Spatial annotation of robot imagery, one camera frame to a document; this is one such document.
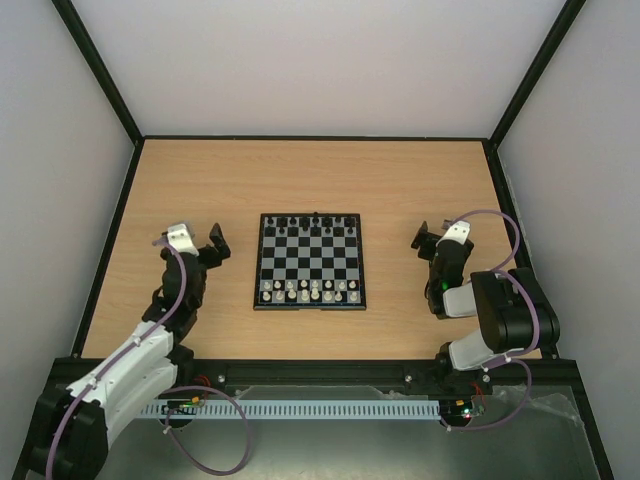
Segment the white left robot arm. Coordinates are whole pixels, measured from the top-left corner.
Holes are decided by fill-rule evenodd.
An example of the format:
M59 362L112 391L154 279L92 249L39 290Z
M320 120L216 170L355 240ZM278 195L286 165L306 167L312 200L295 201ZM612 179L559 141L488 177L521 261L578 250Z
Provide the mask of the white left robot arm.
M231 255L220 225L196 247L189 225L158 239L162 284L132 334L89 373L39 396L23 465L48 479L94 479L123 430L164 391L193 375L194 353L183 346L197 321L207 273Z

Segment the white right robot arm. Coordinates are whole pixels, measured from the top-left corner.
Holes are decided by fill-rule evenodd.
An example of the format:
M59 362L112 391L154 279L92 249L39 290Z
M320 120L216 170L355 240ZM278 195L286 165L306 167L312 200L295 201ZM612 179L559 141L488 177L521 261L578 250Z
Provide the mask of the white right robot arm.
M473 250L470 224L458 221L438 235L423 223L411 247L429 264L424 295L438 319L476 317L479 327L445 343L435 356L434 376L445 390L460 390L471 371L488 371L533 350L555 346L558 317L534 272L522 267L473 272L464 268Z

